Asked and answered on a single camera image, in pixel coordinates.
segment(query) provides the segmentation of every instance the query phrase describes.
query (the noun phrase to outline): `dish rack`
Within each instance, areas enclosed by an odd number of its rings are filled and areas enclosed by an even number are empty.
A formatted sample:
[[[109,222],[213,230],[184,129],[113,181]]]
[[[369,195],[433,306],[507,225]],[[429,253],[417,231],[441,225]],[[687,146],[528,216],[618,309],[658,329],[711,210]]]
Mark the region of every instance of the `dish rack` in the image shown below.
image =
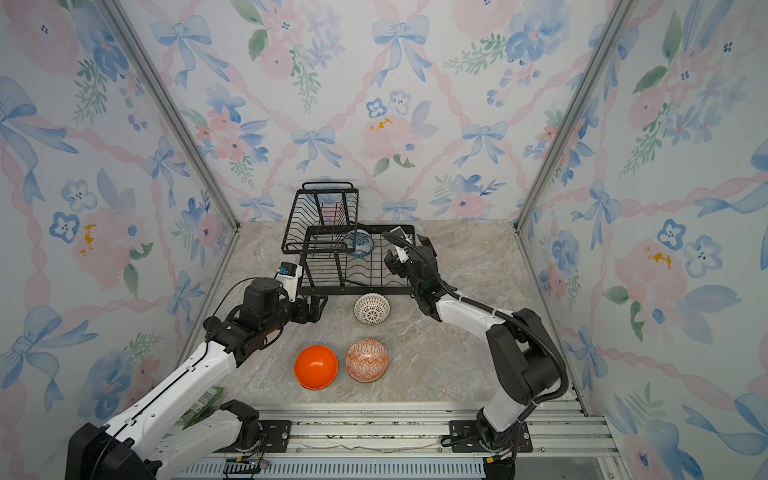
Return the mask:
[[[304,269],[300,295],[408,295],[407,279],[392,275],[384,257],[395,246],[382,233],[401,227],[412,242],[413,225],[363,225],[357,222],[359,191],[350,182],[306,182],[296,192],[288,218],[283,253],[300,255]],[[355,245],[344,237],[363,231],[373,250],[355,257]]]

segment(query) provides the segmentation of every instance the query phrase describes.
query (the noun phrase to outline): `marble countertop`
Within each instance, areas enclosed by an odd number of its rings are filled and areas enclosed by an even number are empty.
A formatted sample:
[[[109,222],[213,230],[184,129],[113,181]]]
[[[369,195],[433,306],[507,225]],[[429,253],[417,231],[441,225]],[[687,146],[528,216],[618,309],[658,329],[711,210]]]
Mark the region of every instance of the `marble countertop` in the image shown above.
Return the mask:
[[[545,315],[508,222],[428,220],[412,224],[416,233],[432,240],[443,278],[465,295],[499,308],[528,307]],[[284,229],[285,223],[277,222],[243,224],[214,306],[237,281],[249,276],[273,276],[281,261],[298,261],[298,257],[280,251]],[[220,318],[242,303],[246,285],[238,286],[227,297]],[[353,314],[357,296],[331,296],[317,324],[290,323],[274,345],[254,353],[225,378],[220,383],[225,388],[221,401],[239,399],[251,405],[485,401],[493,396],[498,381],[484,342],[458,327],[422,315],[409,296],[388,298],[392,307],[389,318],[377,326],[367,326]],[[347,349],[365,338],[380,341],[389,352],[387,372],[372,383],[356,382],[344,365]],[[296,381],[293,363],[302,349],[315,344],[333,350],[339,360],[339,373],[330,386],[311,391]]]

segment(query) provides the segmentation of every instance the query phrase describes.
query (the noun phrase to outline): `orange patterned bowl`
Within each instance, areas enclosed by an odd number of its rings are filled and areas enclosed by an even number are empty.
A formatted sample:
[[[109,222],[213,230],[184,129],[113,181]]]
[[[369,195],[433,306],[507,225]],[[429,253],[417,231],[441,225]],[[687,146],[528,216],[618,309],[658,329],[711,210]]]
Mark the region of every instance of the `orange patterned bowl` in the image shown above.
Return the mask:
[[[361,383],[379,379],[389,365],[389,354],[381,342],[364,339],[355,343],[346,353],[346,371]]]
[[[309,390],[326,388],[336,378],[338,371],[336,355],[324,345],[312,345],[302,350],[293,366],[296,380]]]

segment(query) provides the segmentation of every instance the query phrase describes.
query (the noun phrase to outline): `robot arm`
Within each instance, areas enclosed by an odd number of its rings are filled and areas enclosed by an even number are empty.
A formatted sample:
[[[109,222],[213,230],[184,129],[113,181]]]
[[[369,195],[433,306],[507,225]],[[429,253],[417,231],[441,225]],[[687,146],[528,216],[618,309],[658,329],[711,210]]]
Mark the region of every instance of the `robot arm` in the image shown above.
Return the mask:
[[[397,230],[383,234],[397,249],[396,255],[388,252],[385,262],[391,272],[409,278],[421,311],[488,342],[501,386],[478,412],[478,435],[489,450],[510,450],[518,426],[536,405],[568,388],[562,358],[535,313],[497,310],[467,298],[440,277],[428,238],[419,236],[421,245],[416,246]],[[259,414],[237,400],[181,433],[163,435],[211,386],[272,345],[288,322],[320,318],[327,297],[298,297],[302,273],[301,266],[283,263],[273,279],[247,279],[253,282],[243,304],[224,321],[215,313],[207,318],[206,341],[178,369],[106,425],[88,423],[71,437],[65,479],[166,480],[223,446],[253,451],[262,438]],[[268,341],[274,332],[279,333]],[[522,352],[516,340],[528,348]],[[558,379],[557,391],[542,394]]]
[[[206,341],[179,368],[103,427],[88,423],[71,437],[66,480],[165,480],[224,446],[253,450],[261,436],[259,413],[237,400],[176,435],[163,435],[211,386],[274,343],[288,322],[317,322],[328,299],[297,298],[302,273],[301,266],[283,263],[275,278],[247,279],[253,282],[243,304],[223,322],[207,318]]]
[[[414,245],[399,227],[383,236],[396,248],[396,253],[388,252],[385,264],[393,274],[409,279],[420,310],[488,342],[500,388],[478,412],[478,432],[488,449],[508,447],[516,424],[568,388],[564,361],[541,318],[529,309],[513,313],[492,308],[448,285],[440,277],[429,238],[418,235],[421,244]],[[521,351],[517,342],[528,348]],[[558,380],[555,392],[542,394]]]

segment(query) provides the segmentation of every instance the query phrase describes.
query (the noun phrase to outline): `floral wallpaper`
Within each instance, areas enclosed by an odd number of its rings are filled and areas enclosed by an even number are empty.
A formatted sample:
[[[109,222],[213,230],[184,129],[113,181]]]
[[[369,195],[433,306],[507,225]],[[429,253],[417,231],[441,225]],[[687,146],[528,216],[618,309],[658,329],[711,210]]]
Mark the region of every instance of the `floral wallpaper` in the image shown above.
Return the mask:
[[[96,6],[0,3],[2,478],[174,367],[230,228]]]
[[[766,22],[638,2],[524,232],[635,480],[768,478]]]
[[[286,220],[319,178],[364,220],[514,220],[613,6],[123,2],[241,220]]]

